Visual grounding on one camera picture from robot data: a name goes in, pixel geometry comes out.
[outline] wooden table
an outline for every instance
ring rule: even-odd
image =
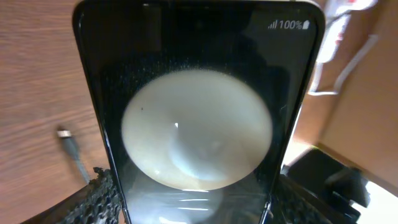
[[[72,31],[76,0],[0,3],[0,223],[19,223],[85,183],[55,130],[76,135],[83,163],[109,167]]]

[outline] black phone screen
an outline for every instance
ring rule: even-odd
[[[86,1],[73,18],[76,41],[111,167],[132,223],[259,223],[324,31],[303,2]],[[164,186],[141,172],[121,137],[129,100],[176,70],[221,72],[250,86],[272,117],[260,165],[210,191]]]

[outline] battery icon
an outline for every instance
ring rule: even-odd
[[[309,26],[310,26],[310,21],[305,21],[303,23],[303,29],[308,29]]]

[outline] phone frame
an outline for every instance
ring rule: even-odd
[[[92,4],[98,4],[98,3],[106,3],[106,2],[115,3],[118,1],[119,2],[128,2],[128,0],[113,0],[113,1],[110,1],[110,0],[84,0],[80,3],[78,3],[73,12],[72,26],[73,26],[73,31],[74,31],[77,47],[79,50],[81,63],[83,65],[83,70],[85,72],[88,89],[90,91],[91,100],[93,102],[96,117],[98,120],[99,130],[101,131],[101,136],[102,136],[104,146],[106,149],[106,153],[108,156],[108,161],[109,161],[109,164],[111,167],[111,172],[113,173],[114,183],[116,184],[120,195],[122,195],[121,196],[121,198],[122,198],[121,204],[122,204],[122,211],[124,214],[124,218],[125,218],[126,223],[131,223],[130,218],[129,218],[129,212],[127,210],[124,192],[123,192],[122,185],[121,185],[121,181],[119,179],[118,172],[116,171],[116,164],[115,164],[115,161],[114,161],[114,158],[112,155],[111,146],[108,142],[106,130],[104,129],[104,120],[101,117],[101,114],[99,114],[98,102],[96,102],[97,98],[95,97],[95,92],[93,91],[93,89],[90,86],[90,83],[92,83],[92,79],[91,79],[90,71],[88,70],[88,66],[87,66],[87,62],[86,62],[86,53],[85,53],[83,41],[82,41],[81,35],[80,35],[80,21],[83,18],[84,10],[85,10],[86,6],[90,6]],[[154,3],[154,2],[164,2],[167,0],[140,0],[140,1],[144,4],[145,2]],[[201,2],[201,3],[217,2],[217,4],[223,4],[224,2],[244,3],[244,2],[253,2],[253,1],[258,2],[259,4],[262,4],[263,2],[265,2],[266,4],[269,4],[272,7],[284,7],[284,9],[286,9],[286,10],[294,10],[299,7],[300,9],[304,9],[304,10],[308,11],[310,13],[310,15],[315,19],[315,22],[317,23],[317,33],[315,36],[313,48],[310,53],[310,60],[306,66],[305,73],[303,76],[303,82],[300,86],[297,101],[295,102],[295,105],[294,105],[294,112],[292,115],[292,119],[289,122],[288,135],[286,136],[287,139],[285,139],[285,141],[282,143],[282,147],[281,147],[282,152],[281,152],[279,160],[278,160],[279,166],[275,172],[274,179],[272,180],[272,184],[271,184],[272,187],[270,190],[270,195],[272,195],[273,191],[274,191],[275,183],[277,182],[277,179],[279,176],[278,174],[280,172],[280,165],[282,164],[284,154],[286,152],[287,145],[289,143],[289,139],[292,137],[292,134],[296,127],[297,118],[300,114],[300,110],[301,110],[301,106],[302,106],[302,101],[307,92],[308,83],[312,76],[312,70],[313,70],[318,52],[320,50],[323,35],[325,33],[325,16],[324,16],[322,10],[320,9],[319,5],[317,5],[315,2],[308,1],[308,0],[297,0],[297,1],[294,1],[294,0],[291,0],[291,1],[289,1],[289,0],[285,0],[285,1],[283,1],[283,0],[282,1],[275,1],[275,0],[269,0],[269,1],[267,1],[267,0],[265,0],[265,1],[263,1],[263,0],[251,0],[251,1],[248,1],[248,0],[246,0],[246,1],[245,0],[222,0],[222,1],[216,1],[216,0],[203,0],[203,1],[202,0],[174,0],[172,2]],[[269,200],[265,203],[259,223],[263,224],[265,222],[270,208],[271,208],[271,200]]]

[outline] signal icon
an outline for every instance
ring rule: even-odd
[[[278,20],[275,20],[272,22],[269,26],[268,29],[276,29],[276,26],[278,25]]]

